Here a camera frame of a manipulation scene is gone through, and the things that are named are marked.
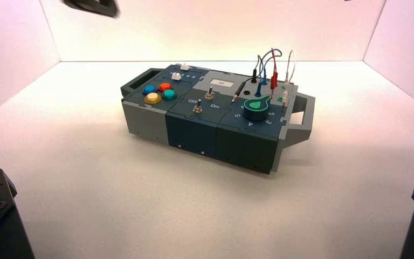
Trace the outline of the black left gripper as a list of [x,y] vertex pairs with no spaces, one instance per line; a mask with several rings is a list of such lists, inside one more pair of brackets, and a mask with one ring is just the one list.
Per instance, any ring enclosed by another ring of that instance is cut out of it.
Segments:
[[116,18],[120,10],[113,0],[63,0],[70,8]]

